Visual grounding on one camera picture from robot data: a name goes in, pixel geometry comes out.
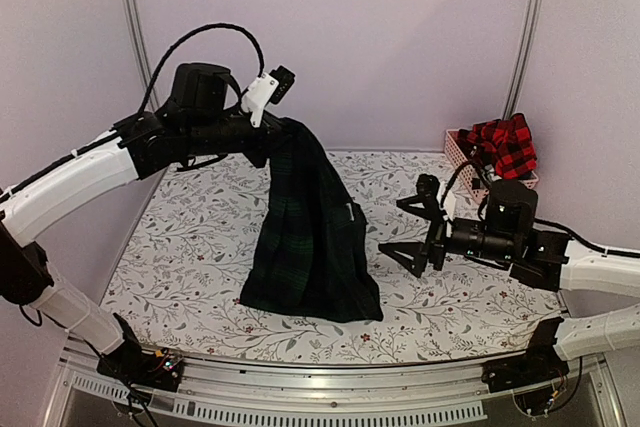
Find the dark green plaid skirt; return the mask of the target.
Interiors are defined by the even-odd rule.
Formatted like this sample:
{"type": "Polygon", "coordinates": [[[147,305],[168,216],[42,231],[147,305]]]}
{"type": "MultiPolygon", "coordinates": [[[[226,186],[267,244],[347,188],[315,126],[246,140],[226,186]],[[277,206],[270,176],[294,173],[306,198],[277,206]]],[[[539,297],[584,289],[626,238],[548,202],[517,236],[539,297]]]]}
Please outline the dark green plaid skirt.
{"type": "Polygon", "coordinates": [[[380,321],[380,290],[368,272],[367,220],[323,146],[285,118],[269,155],[268,210],[240,304],[338,323],[380,321]]]}

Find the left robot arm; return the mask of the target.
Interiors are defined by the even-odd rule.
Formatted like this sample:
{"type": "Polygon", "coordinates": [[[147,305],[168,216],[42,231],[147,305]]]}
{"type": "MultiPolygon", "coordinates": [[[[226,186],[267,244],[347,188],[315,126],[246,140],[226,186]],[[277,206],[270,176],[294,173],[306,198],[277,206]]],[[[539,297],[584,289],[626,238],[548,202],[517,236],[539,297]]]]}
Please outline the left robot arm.
{"type": "Polygon", "coordinates": [[[256,37],[239,25],[217,22],[197,27],[172,44],[154,69],[137,111],[93,142],[54,161],[1,195],[1,295],[29,305],[73,333],[128,381],[148,373],[148,359],[126,343],[123,321],[99,307],[47,265],[37,243],[53,224],[103,194],[144,180],[173,163],[196,170],[242,153],[262,154],[281,132],[267,112],[290,89],[294,74],[284,67],[266,72],[256,37]],[[146,109],[161,69],[189,39],[212,30],[244,35],[258,58],[256,78],[240,88],[230,72],[202,63],[176,71],[171,97],[155,112],[146,109]]]}

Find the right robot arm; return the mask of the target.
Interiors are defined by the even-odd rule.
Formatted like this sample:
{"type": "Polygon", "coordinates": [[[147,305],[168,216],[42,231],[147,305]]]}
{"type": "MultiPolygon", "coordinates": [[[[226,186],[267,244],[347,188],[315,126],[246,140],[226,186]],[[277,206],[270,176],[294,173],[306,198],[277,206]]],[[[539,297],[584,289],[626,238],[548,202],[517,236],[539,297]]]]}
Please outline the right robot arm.
{"type": "MultiPolygon", "coordinates": [[[[425,239],[383,243],[379,251],[415,277],[421,277],[427,267],[441,270],[446,256],[455,254],[504,270],[534,289],[639,295],[638,252],[601,247],[568,227],[536,218],[538,195],[522,182],[494,182],[481,220],[450,218],[447,195],[435,177],[421,176],[416,195],[396,204],[428,222],[425,239]]],[[[524,382],[537,383],[554,369],[556,360],[566,362],[638,344],[637,305],[591,317],[551,318],[536,327],[527,353],[518,359],[517,374],[524,382]]]]}

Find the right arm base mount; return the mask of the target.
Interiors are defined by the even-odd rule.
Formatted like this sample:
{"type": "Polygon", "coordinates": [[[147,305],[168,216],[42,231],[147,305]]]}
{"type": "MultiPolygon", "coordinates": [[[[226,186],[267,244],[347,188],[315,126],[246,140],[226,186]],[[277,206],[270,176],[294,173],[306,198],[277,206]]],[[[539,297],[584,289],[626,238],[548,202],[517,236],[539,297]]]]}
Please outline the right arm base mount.
{"type": "Polygon", "coordinates": [[[540,322],[522,354],[490,360],[482,365],[481,381],[490,393],[529,387],[547,382],[547,386],[534,392],[517,394],[516,407],[530,416],[551,412],[560,396],[569,373],[568,363],[562,360],[554,347],[561,317],[540,322]]]}

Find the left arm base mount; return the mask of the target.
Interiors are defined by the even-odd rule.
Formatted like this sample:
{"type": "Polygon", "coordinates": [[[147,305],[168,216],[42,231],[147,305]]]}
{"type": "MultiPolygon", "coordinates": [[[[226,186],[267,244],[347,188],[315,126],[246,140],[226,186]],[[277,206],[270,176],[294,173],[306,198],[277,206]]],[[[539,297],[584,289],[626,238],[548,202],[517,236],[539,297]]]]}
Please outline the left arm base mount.
{"type": "Polygon", "coordinates": [[[124,342],[114,352],[100,355],[97,372],[126,385],[177,392],[184,356],[166,347],[153,353],[144,351],[128,323],[118,314],[115,319],[122,328],[124,342]]]}

